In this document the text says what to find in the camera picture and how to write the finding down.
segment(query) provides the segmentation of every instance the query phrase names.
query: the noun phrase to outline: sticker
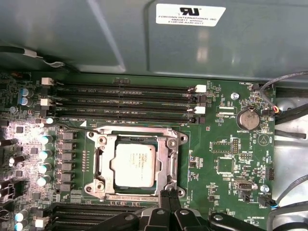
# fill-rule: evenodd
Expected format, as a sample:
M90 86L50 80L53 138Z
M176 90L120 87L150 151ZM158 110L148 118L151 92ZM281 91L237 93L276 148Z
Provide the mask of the sticker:
M156 23L169 25L216 26L225 7L157 4Z

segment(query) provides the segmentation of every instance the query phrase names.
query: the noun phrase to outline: cable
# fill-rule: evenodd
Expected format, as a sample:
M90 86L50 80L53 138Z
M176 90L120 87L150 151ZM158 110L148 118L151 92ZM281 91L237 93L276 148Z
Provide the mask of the cable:
M287 213L303 212L303 211L308 211L308 201L294 203L294 204L280 207L280 208L270 211L268 220L266 223L267 231L273 231L273 221L276 216L287 214Z
M305 181L308 180L308 175L304 175L298 179L296 179L295 181L293 181L288 188L286 188L281 194L280 196L277 198L276 200L276 204L279 204L279 202L295 187L297 187L298 185L300 185L301 183L304 183Z
M288 137L288 138L300 139L300 140L306 139L305 133L287 132L287 131L281 131L277 129L275 130L275 136L282 136L282 137Z
M295 229L308 230L308 224L304 222L291 222L291 223L280 225L274 228L273 231L288 231L288 230L295 230Z
M288 75L285 75L285 76L280 76L278 78L275 78L275 79L272 79L270 81L268 81L266 84L264 84L261 89L260 89L260 96L264 99L265 102L267 102L271 107L274 107L275 104L265 95L264 93L264 90L265 88L267 88L268 86L276 83L276 82L279 82L279 81L282 81L282 80L285 80L285 79L288 79L288 78L293 78L293 77L298 77L298 76L305 76L305 75L308 75L308 71L301 71L301 72L296 72L296 73L292 73L292 74L288 74Z
M39 58L39 59L42 59L45 64L53 68L63 67L68 71L79 72L79 70L77 70L73 66L67 65L64 62L59 61L58 58L56 57L53 57L51 55L38 54L36 51L28 50L25 48L0 46L0 52L22 54L22 55L29 56L32 58Z
M292 121L292 120L295 120L295 119L299 119L300 117L303 117L303 116L306 116L308 115L308 110L304 110L304 111L301 111L299 113L296 113L294 115L290 115L290 116L286 116L286 117L283 117L283 118L277 118L275 119L275 125L278 125L278 124L283 124L283 123L286 123L286 122L289 122L289 121Z

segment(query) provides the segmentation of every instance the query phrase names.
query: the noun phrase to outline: chip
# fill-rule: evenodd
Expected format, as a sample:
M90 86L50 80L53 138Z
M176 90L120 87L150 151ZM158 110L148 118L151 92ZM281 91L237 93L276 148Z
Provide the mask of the chip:
M39 149L38 148L31 148L30 154L38 154Z
M40 192L32 193L32 199L33 200L39 200L40 199Z
M22 177L23 172L22 171L16 171L16 177Z
M23 133L24 127L16 127L16 133Z
M155 154L154 145L118 144L115 159L111 163L115 171L115 184L124 187L152 187Z

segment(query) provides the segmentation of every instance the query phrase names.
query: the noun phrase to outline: cpu socket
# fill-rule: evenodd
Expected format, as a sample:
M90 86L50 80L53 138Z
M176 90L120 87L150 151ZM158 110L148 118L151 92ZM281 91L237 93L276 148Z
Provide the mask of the cpu socket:
M158 201L177 186L179 146L187 135L172 128L104 126L88 132L94 141L94 179L86 193L104 200Z

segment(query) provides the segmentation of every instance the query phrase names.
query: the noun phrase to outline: motherboard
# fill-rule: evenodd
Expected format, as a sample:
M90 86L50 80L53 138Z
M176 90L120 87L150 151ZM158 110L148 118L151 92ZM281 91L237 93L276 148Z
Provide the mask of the motherboard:
M274 116L259 83L47 72L0 75L2 231L86 230L157 206L265 228ZM275 100L275 88L266 94Z

